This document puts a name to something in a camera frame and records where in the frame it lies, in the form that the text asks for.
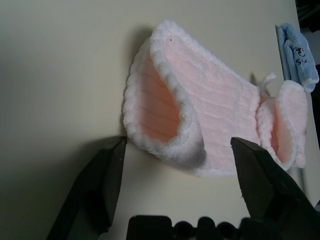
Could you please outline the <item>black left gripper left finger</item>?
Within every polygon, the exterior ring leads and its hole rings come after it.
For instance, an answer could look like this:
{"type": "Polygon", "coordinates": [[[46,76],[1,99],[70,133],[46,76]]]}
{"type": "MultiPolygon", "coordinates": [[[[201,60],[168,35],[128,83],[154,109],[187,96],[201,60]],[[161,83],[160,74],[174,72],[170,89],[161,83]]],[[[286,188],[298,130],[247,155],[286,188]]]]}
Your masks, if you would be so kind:
{"type": "Polygon", "coordinates": [[[97,240],[113,224],[126,137],[109,137],[80,172],[49,231],[49,240],[97,240]]]}

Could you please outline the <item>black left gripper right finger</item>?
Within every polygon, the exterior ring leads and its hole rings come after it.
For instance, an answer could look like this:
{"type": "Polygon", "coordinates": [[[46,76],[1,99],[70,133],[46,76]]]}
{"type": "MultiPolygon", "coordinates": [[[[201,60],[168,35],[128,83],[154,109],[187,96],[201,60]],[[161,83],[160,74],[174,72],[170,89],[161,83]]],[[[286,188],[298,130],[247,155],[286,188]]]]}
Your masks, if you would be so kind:
{"type": "Polygon", "coordinates": [[[320,214],[293,178],[258,144],[230,140],[237,178],[251,220],[282,240],[318,240],[320,214]]]}

